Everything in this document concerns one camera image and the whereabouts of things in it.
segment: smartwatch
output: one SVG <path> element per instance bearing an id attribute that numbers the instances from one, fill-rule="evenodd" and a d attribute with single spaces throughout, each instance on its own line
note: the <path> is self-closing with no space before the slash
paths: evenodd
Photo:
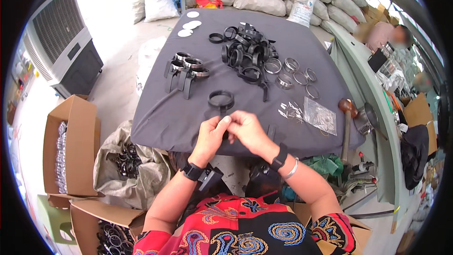
<path id="1" fill-rule="evenodd" d="M 288 147 L 285 144 L 280 143 L 280 152 L 272 161 L 270 168 L 272 168 L 272 170 L 274 170 L 274 171 L 278 171 L 279 168 L 285 164 L 287 156 L 288 156 Z"/>
<path id="2" fill-rule="evenodd" d="M 203 173 L 204 169 L 197 167 L 193 163 L 187 163 L 184 168 L 181 168 L 181 171 L 184 172 L 184 176 L 188 179 L 197 181 Z"/>

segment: air cooler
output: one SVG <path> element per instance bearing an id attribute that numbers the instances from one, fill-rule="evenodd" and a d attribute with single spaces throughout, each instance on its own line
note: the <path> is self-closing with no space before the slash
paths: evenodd
<path id="1" fill-rule="evenodd" d="M 90 93 L 103 63 L 77 0 L 41 0 L 22 39 L 34 66 L 60 96 Z"/>

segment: black cloth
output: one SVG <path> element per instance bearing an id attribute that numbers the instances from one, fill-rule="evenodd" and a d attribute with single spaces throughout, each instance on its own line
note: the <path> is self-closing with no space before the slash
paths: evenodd
<path id="1" fill-rule="evenodd" d="M 196 9 L 200 15 L 188 18 L 183 15 L 169 35 L 153 69 L 146 81 L 135 112 L 131 141 L 135 144 L 168 151 L 191 152 L 197 142 L 201 122 L 219 115 L 218 110 L 208 105 L 207 98 L 215 90 L 227 90 L 234 94 L 235 105 L 227 114 L 235 110 L 255 113 L 266 131 L 275 126 L 274 142 L 284 142 L 288 152 L 298 157 L 339 153 L 343 143 L 344 114 L 338 109 L 338 101 L 352 98 L 348 86 L 337 66 L 326 52 L 320 41 L 309 28 L 294 22 L 266 14 L 249 11 L 223 9 Z M 202 22 L 189 37 L 179 37 L 178 31 L 192 20 Z M 300 69 L 314 70 L 317 81 L 314 85 L 320 91 L 316 102 L 337 114 L 337 136 L 323 136 L 320 130 L 308 123 L 297 123 L 281 116 L 278 110 L 281 103 L 295 102 L 303 109 L 305 93 L 303 86 L 296 84 L 290 90 L 283 90 L 268 83 L 269 99 L 263 102 L 263 89 L 250 85 L 228 68 L 221 57 L 221 48 L 225 43 L 209 42 L 209 34 L 223 33 L 228 26 L 239 26 L 240 22 L 252 24 L 269 40 L 275 40 L 280 61 L 285 58 L 296 59 Z M 183 92 L 177 88 L 178 79 L 173 79 L 172 92 L 166 93 L 164 70 L 167 61 L 177 52 L 187 52 L 204 61 L 210 77 L 195 81 L 190 90 L 190 99 L 183 98 Z M 274 82 L 276 75 L 266 73 L 267 81 Z M 351 122 L 350 149 L 355 149 L 365 142 L 353 122 Z M 253 156 L 239 141 L 230 145 L 224 141 L 218 155 Z"/>
<path id="2" fill-rule="evenodd" d="M 407 129 L 401 140 L 401 161 L 408 190 L 414 189 L 423 177 L 428 149 L 429 136 L 425 125 Z"/>

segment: person's right hand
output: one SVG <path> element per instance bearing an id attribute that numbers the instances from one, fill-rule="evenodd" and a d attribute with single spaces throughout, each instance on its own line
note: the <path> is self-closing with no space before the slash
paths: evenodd
<path id="1" fill-rule="evenodd" d="M 255 114 L 237 110 L 230 117 L 232 121 L 227 129 L 230 144 L 239 139 L 252 154 L 258 156 L 262 155 L 264 148 L 276 146 L 264 132 Z"/>

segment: person's left hand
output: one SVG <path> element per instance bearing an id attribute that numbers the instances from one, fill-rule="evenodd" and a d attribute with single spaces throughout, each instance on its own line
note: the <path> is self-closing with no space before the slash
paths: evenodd
<path id="1" fill-rule="evenodd" d="M 220 116 L 216 116 L 202 122 L 197 144 L 189 157 L 189 162 L 200 168 L 205 168 L 222 144 L 223 134 L 230 123 L 231 117 L 229 115 L 222 120 L 220 120 Z"/>

